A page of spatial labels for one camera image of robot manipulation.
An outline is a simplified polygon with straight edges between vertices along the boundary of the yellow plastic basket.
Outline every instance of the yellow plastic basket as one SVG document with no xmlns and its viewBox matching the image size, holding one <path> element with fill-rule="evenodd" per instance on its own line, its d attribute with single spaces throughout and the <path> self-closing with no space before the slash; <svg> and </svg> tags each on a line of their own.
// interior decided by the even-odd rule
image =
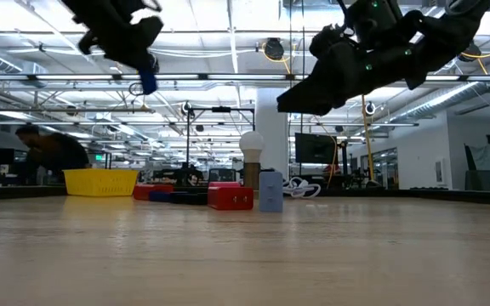
<svg viewBox="0 0 490 306">
<path fill-rule="evenodd" d="M 65 170 L 70 196 L 131 196 L 137 179 L 135 170 Z"/>
</svg>

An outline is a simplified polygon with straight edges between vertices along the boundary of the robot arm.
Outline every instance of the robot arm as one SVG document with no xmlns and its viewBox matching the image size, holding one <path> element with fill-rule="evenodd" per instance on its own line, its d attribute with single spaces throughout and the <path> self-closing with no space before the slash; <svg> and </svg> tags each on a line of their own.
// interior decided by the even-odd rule
<svg viewBox="0 0 490 306">
<path fill-rule="evenodd" d="M 427 73 L 441 69 L 470 46 L 490 8 L 490 0 L 463 3 L 469 5 L 458 12 L 446 9 L 437 19 L 419 11 L 402 16 L 396 0 L 357 0 L 344 9 L 343 26 L 326 26 L 313 38 L 310 51 L 318 59 L 313 71 L 277 98 L 277 109 L 323 116 L 349 98 L 401 79 L 416 88 Z M 346 28 L 356 33 L 357 42 Z M 411 43 L 418 32 L 423 36 Z"/>
</svg>

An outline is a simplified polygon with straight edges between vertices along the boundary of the man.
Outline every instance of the man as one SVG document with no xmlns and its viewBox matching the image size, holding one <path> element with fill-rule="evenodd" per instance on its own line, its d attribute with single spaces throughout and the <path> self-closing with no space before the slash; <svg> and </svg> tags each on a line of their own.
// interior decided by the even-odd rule
<svg viewBox="0 0 490 306">
<path fill-rule="evenodd" d="M 90 167 L 86 151 L 70 136 L 61 133 L 42 136 L 36 126 L 20 127 L 15 134 L 30 148 L 27 172 L 34 172 L 41 166 L 62 177 L 62 170 Z"/>
</svg>

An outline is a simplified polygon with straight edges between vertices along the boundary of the white column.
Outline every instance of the white column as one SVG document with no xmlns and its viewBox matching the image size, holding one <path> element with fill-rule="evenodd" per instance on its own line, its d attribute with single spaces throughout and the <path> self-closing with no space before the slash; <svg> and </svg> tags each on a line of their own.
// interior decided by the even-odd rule
<svg viewBox="0 0 490 306">
<path fill-rule="evenodd" d="M 284 92 L 282 88 L 257 89 L 254 120 L 265 143 L 260 156 L 262 168 L 274 168 L 288 179 L 288 114 L 277 112 L 276 100 Z"/>
</svg>

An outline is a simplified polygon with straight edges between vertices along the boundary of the red bin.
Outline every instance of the red bin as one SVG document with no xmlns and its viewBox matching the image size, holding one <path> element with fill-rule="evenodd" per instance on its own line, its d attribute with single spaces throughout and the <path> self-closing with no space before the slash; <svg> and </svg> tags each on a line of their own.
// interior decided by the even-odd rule
<svg viewBox="0 0 490 306">
<path fill-rule="evenodd" d="M 137 184 L 134 188 L 134 199 L 140 201 L 149 201 L 151 191 L 174 192 L 174 186 L 170 184 Z"/>
<path fill-rule="evenodd" d="M 254 191 L 248 187 L 209 187 L 208 205 L 216 210 L 251 210 Z"/>
<path fill-rule="evenodd" d="M 211 182 L 209 187 L 241 187 L 239 182 Z"/>
</svg>

